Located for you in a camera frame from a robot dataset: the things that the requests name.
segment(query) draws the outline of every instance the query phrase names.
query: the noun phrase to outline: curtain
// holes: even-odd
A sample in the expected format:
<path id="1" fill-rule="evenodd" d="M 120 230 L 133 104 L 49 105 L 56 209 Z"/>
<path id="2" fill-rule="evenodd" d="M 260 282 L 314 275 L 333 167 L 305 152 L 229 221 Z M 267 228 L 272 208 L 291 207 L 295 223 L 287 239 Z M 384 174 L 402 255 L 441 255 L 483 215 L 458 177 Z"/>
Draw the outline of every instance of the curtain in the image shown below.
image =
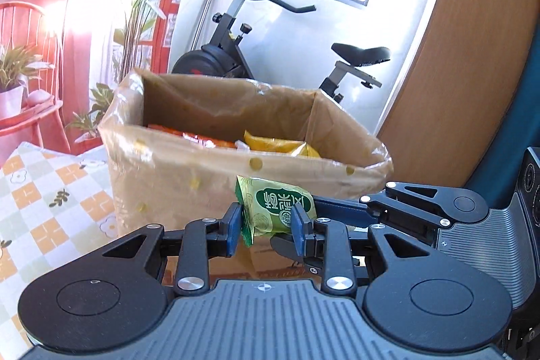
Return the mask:
<path id="1" fill-rule="evenodd" d="M 540 21 L 529 57 L 501 127 L 465 185 L 490 208 L 509 205 L 527 147 L 540 147 Z"/>

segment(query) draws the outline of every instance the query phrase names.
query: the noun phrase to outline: yellow snack packet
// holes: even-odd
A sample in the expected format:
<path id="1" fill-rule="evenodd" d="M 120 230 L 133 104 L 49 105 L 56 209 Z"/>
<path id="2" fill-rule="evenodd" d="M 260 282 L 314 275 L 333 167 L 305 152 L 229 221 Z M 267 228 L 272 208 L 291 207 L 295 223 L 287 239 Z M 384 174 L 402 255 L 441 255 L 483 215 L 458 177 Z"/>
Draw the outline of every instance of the yellow snack packet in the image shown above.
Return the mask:
<path id="1" fill-rule="evenodd" d="M 286 139 L 258 137 L 245 131 L 244 142 L 249 145 L 249 148 L 253 151 L 285 153 L 291 156 L 307 156 L 308 158 L 321 157 L 311 145 L 303 141 L 288 141 Z"/>
<path id="2" fill-rule="evenodd" d="M 243 206 L 242 236 L 249 247 L 253 237 L 291 232 L 291 208 L 302 204 L 310 219 L 316 219 L 311 194 L 303 188 L 256 177 L 237 176 L 236 197 Z"/>

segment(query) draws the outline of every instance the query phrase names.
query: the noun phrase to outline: green snack packet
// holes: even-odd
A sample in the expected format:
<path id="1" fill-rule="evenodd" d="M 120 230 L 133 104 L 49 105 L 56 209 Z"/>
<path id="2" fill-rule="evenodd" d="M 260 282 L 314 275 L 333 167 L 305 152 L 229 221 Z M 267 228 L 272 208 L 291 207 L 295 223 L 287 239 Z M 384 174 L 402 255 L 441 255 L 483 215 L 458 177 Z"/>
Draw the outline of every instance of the green snack packet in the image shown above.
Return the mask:
<path id="1" fill-rule="evenodd" d="M 246 246 L 253 237 L 291 232 L 291 208 L 301 203 L 310 219 L 316 219 L 313 197 L 306 190 L 286 183 L 237 176 L 235 189 L 242 209 L 242 237 Z"/>

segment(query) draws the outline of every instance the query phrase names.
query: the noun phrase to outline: plastic bag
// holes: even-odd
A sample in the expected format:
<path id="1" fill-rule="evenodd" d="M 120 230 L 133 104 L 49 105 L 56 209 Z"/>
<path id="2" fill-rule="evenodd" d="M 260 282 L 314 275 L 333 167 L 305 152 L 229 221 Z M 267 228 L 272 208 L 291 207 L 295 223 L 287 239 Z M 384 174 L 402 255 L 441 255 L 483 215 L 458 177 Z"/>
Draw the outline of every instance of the plastic bag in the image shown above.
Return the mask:
<path id="1" fill-rule="evenodd" d="M 247 130 L 244 132 L 244 141 L 253 151 L 271 151 L 286 153 L 290 156 L 307 156 L 308 158 L 321 157 L 307 142 L 253 136 Z"/>
<path id="2" fill-rule="evenodd" d="M 195 135 L 193 133 L 180 132 L 178 130 L 159 126 L 157 124 L 148 124 L 148 128 L 152 130 L 158 130 L 160 132 L 170 133 L 171 135 L 183 137 L 184 139 L 187 139 L 188 141 L 195 142 L 196 144 L 199 144 L 200 146 L 206 147 L 206 148 L 215 148 L 215 147 L 236 148 L 237 147 L 237 145 L 232 142 L 221 141 L 219 139 L 214 139 L 208 136 Z"/>
<path id="3" fill-rule="evenodd" d="M 245 130 L 307 142 L 325 159 L 201 148 L 145 128 L 149 123 L 229 142 L 242 139 Z M 132 71 L 118 87 L 99 132 L 109 155 L 122 235 L 149 223 L 170 230 L 203 217 L 221 218 L 236 201 L 237 175 L 358 200 L 382 190 L 393 171 L 385 146 L 321 90 L 243 79 Z M 269 251 L 267 237 L 256 238 L 245 252 L 251 267 L 238 258 L 214 258 L 211 273 L 295 276 L 291 260 Z"/>

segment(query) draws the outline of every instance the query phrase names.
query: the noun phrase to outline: metal screw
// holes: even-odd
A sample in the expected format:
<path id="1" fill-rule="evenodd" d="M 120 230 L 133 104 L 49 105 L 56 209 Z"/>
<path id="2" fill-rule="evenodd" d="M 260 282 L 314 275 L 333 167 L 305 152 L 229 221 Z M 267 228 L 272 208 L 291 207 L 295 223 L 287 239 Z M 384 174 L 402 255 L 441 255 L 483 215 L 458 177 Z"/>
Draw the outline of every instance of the metal screw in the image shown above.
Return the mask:
<path id="1" fill-rule="evenodd" d="M 326 285 L 333 290 L 347 290 L 353 286 L 353 281 L 345 276 L 333 276 L 326 281 Z"/>
<path id="2" fill-rule="evenodd" d="M 204 287 L 204 281 L 196 276 L 186 276 L 178 281 L 182 290 L 199 290 Z"/>

